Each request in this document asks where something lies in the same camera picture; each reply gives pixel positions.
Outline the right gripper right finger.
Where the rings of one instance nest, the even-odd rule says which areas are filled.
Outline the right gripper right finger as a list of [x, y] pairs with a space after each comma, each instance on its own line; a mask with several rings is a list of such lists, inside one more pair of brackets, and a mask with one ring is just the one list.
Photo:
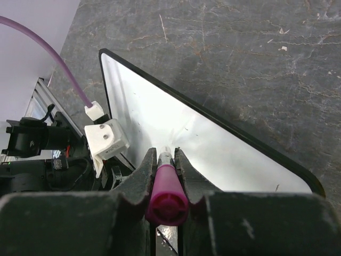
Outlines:
[[179, 255], [340, 255], [340, 222], [321, 183], [298, 171], [311, 193], [223, 192], [181, 149], [175, 166], [189, 201]]

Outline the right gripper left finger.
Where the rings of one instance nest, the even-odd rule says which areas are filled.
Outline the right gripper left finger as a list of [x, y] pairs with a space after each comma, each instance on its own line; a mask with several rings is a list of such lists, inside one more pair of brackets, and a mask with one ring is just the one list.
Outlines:
[[150, 148], [111, 191], [12, 193], [1, 198], [1, 255], [155, 255], [145, 220], [156, 171]]

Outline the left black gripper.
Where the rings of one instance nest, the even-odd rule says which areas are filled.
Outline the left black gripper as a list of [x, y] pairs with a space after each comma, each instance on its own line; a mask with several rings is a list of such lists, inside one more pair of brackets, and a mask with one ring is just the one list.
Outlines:
[[104, 161], [100, 177], [93, 179], [91, 191], [110, 191], [124, 181], [125, 165], [117, 158]]

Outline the magenta whiteboard marker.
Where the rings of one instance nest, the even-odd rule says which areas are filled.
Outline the magenta whiteboard marker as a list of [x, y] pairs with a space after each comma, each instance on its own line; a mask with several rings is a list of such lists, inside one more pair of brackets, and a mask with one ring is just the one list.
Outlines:
[[145, 218], [155, 226], [180, 226], [188, 212], [188, 199], [177, 175], [171, 148], [164, 146], [159, 154]]

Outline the white whiteboard black frame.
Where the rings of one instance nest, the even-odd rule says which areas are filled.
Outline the white whiteboard black frame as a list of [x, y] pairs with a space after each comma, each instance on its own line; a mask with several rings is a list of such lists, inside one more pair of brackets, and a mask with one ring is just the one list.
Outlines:
[[134, 167], [149, 148], [167, 146], [222, 191], [325, 196], [311, 171], [119, 55], [101, 49], [99, 63], [109, 113], [126, 133], [124, 157]]

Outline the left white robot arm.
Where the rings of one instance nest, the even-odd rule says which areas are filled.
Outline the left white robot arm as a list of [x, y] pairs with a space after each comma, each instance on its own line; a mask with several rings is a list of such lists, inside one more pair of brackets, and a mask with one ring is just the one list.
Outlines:
[[9, 120], [9, 144], [1, 151], [18, 161], [1, 163], [1, 195], [16, 192], [111, 190], [131, 173], [118, 157], [104, 161], [97, 177], [86, 137], [55, 105], [42, 119]]

